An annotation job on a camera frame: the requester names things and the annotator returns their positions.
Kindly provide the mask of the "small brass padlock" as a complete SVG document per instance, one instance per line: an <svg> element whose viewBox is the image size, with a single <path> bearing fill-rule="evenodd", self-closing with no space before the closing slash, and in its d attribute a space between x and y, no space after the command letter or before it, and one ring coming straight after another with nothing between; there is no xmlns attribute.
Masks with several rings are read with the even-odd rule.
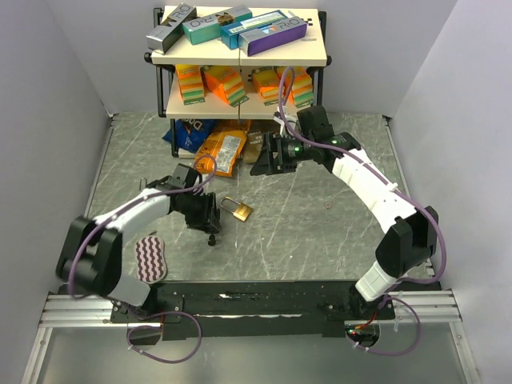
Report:
<svg viewBox="0 0 512 384"><path fill-rule="evenodd" d="M146 178L141 178L140 181L139 181L139 186L138 186L138 189L140 191L144 190L147 186L147 179Z"/></svg>

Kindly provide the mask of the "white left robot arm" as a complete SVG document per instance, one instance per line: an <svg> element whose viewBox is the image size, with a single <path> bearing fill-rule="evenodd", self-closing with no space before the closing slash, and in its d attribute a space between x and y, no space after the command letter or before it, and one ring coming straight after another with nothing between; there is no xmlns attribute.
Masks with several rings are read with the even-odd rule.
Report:
<svg viewBox="0 0 512 384"><path fill-rule="evenodd" d="M216 195L196 169L178 164L171 175L146 185L133 199L94 218L79 216L70 224L56 266L68 295L94 294L129 305L137 320L158 312L158 290L140 278L122 273L122 252L137 232L172 213L184 216L187 228L210 237L221 231Z"/></svg>

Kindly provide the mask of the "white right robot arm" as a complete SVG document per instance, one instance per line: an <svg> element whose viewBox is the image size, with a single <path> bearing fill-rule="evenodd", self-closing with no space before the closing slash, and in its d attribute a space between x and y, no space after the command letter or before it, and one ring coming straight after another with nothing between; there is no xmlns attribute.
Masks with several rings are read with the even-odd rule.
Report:
<svg viewBox="0 0 512 384"><path fill-rule="evenodd" d="M354 286L350 312L368 318L377 300L401 282L411 269L436 251L446 267L446 243L438 214L404 195L370 160L361 144L347 132L335 133L322 106L300 110L295 117L280 106L274 113L277 134L266 134L250 173L272 175L294 172L299 162L314 161L343 181L380 225L384 237L375 251L375 262Z"/></svg>

